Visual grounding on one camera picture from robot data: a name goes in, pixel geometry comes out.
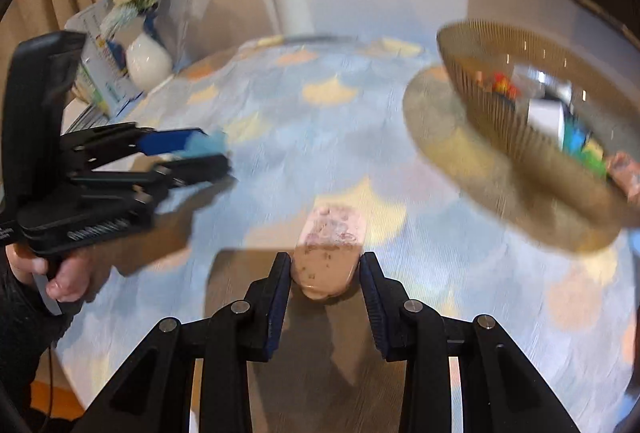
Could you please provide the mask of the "black sleeved left forearm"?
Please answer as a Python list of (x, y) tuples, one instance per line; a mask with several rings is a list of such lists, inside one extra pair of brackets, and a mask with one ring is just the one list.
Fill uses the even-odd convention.
[(1, 430), (69, 432), (75, 422), (49, 418), (32, 407), (32, 382), (42, 354), (70, 325), (44, 305), (37, 289), (21, 283), (1, 257)]

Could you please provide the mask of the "person's left hand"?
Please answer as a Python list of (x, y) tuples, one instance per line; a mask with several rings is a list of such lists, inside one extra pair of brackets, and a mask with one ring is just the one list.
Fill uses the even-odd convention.
[[(27, 245), (7, 245), (6, 257), (14, 277), (23, 285), (35, 288), (35, 275), (47, 276), (48, 261), (36, 257)], [(76, 250), (62, 260), (58, 273), (47, 282), (46, 292), (61, 303), (91, 302), (110, 272), (111, 265), (101, 257), (98, 248)]]

